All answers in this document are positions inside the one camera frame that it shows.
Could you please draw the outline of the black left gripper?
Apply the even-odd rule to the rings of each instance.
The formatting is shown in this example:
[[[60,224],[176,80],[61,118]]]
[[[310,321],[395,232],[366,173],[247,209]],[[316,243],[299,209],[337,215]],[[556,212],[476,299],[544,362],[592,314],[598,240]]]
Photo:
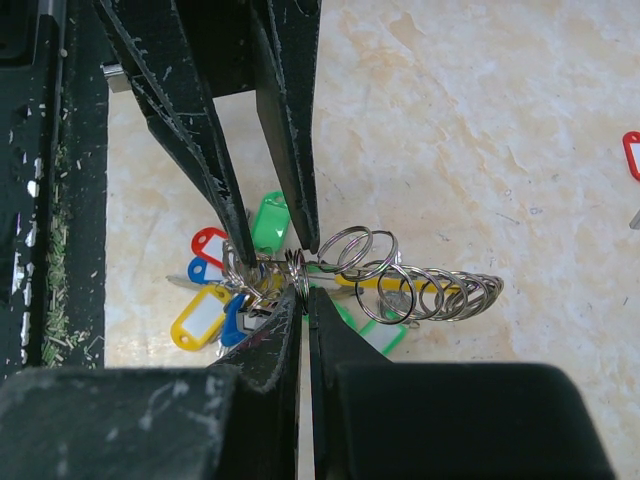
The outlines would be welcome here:
[[[206,194],[237,257],[257,264],[213,97],[256,89],[256,107],[303,249],[320,244],[312,120],[319,1],[96,1],[152,133]]]

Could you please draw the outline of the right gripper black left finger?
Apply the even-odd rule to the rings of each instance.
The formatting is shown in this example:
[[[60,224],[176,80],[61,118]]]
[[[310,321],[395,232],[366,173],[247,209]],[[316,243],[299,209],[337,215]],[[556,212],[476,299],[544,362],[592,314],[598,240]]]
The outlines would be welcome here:
[[[29,369],[1,388],[5,479],[293,479],[302,303],[200,368]]]

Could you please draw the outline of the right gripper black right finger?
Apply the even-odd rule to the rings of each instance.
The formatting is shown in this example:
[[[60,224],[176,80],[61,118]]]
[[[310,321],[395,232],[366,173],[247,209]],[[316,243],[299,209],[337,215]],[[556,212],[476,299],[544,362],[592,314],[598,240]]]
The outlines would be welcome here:
[[[395,363],[309,297],[319,479],[611,479],[583,399],[540,363]]]

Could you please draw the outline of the large keyring with coloured tags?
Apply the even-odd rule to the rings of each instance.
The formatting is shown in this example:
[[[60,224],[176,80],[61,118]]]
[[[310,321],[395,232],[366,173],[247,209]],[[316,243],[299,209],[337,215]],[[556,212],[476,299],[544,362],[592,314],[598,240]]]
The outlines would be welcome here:
[[[251,229],[254,267],[241,262],[222,229],[208,226],[194,234],[186,276],[169,279],[195,292],[170,327],[178,348],[197,352],[217,344],[225,355],[266,323],[288,287],[302,300],[323,287],[342,321],[388,354],[424,322],[484,313],[504,289],[498,276],[405,264],[392,232],[364,226],[339,231],[308,259],[285,248],[290,223],[283,195],[267,194]]]

